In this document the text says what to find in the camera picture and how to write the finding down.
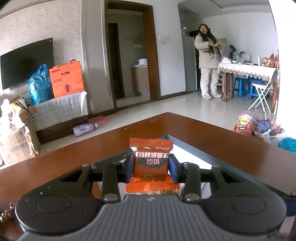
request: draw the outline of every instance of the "patterned wallpaper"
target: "patterned wallpaper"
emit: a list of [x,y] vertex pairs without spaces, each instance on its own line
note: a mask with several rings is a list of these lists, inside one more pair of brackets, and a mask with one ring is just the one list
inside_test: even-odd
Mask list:
[[[42,3],[0,19],[0,55],[51,37],[55,65],[65,64],[72,59],[82,62],[81,0]],[[26,93],[27,83],[4,90],[7,98]]]

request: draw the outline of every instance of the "blue stool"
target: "blue stool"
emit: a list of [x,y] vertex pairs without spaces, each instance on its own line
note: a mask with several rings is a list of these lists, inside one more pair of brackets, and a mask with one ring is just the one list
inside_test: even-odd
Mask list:
[[255,79],[254,77],[251,78],[251,87],[250,87],[250,92],[249,92],[248,99],[251,99],[252,96],[259,97],[256,89],[254,88],[254,86],[252,84],[263,84],[263,81],[259,80],[258,78],[257,79]]
[[[237,81],[239,82],[239,88],[236,88]],[[247,89],[244,89],[244,82],[247,82]],[[234,80],[233,91],[237,92],[237,96],[242,97],[243,94],[250,92],[249,79],[236,77]]]

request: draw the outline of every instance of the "white folding chair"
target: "white folding chair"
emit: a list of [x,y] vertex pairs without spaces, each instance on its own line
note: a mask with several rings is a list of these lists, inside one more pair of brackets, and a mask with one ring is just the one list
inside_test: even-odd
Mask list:
[[252,83],[252,86],[256,88],[259,97],[257,98],[257,100],[255,100],[255,102],[250,106],[248,110],[252,109],[253,106],[259,101],[258,104],[255,106],[255,108],[257,108],[261,103],[263,112],[266,112],[266,109],[268,109],[268,111],[271,113],[269,105],[266,100],[266,96],[268,95],[268,93],[270,92],[270,89],[272,88],[274,82],[276,81],[277,75],[278,75],[278,71],[275,71],[274,75],[271,78],[269,78],[267,85]]

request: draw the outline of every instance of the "person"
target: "person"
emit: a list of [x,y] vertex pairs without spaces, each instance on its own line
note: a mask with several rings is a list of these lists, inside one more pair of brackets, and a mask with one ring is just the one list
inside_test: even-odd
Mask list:
[[201,71],[200,88],[202,97],[206,100],[210,100],[212,97],[219,98],[220,95],[217,93],[219,78],[217,68],[221,60],[221,43],[217,41],[209,27],[203,23],[199,27],[199,34],[195,38],[194,45],[200,54],[199,67]]

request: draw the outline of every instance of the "shoe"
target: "shoe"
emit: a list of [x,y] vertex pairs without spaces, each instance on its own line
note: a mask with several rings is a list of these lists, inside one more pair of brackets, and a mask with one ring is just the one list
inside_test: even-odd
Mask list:
[[205,94],[205,95],[203,95],[202,96],[204,99],[206,99],[206,100],[211,100],[212,99],[212,97],[209,95],[209,94]]
[[212,94],[212,97],[214,97],[214,98],[221,98],[222,95],[221,94],[218,94],[218,93],[214,93],[214,94]]

